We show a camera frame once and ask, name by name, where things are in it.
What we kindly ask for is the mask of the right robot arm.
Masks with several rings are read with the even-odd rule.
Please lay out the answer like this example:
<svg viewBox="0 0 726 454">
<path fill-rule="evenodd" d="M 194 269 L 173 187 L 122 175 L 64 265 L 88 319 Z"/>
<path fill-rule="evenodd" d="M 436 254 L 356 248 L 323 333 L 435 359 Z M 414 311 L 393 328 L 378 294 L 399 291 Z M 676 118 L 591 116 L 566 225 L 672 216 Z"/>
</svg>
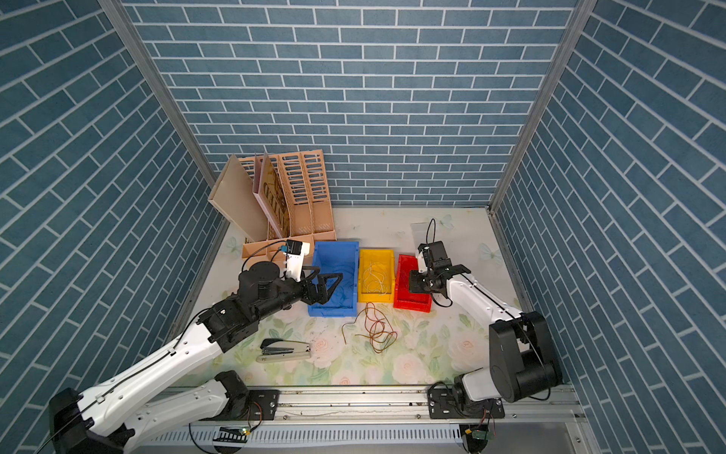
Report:
<svg viewBox="0 0 726 454">
<path fill-rule="evenodd" d="M 450 392 L 463 417 L 482 414 L 497 399 L 538 400 L 563 383 L 563 372 L 548 323 L 537 311 L 525 312 L 485 289 L 464 265 L 452 263 L 440 241 L 422 243 L 418 270 L 410 273 L 414 293 L 442 297 L 464 309 L 488 330 L 488 364 L 457 376 Z"/>
</svg>

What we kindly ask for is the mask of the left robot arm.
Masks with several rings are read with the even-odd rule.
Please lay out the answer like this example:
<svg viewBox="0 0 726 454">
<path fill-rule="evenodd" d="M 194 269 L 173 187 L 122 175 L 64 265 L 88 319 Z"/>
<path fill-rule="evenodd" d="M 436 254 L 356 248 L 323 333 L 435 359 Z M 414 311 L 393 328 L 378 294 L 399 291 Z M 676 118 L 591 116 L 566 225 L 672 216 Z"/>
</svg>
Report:
<svg viewBox="0 0 726 454">
<path fill-rule="evenodd" d="M 273 262 L 254 264 L 240 272 L 237 292 L 202 310 L 169 344 L 96 386 L 66 388 L 52 397 L 50 444 L 58 453 L 129 453 L 182 425 L 252 414 L 250 390 L 234 371 L 189 392 L 157 396 L 255 334 L 266 317 L 298 302 L 326 304 L 342 279 L 340 272 L 322 274 L 317 267 L 293 274 Z"/>
</svg>

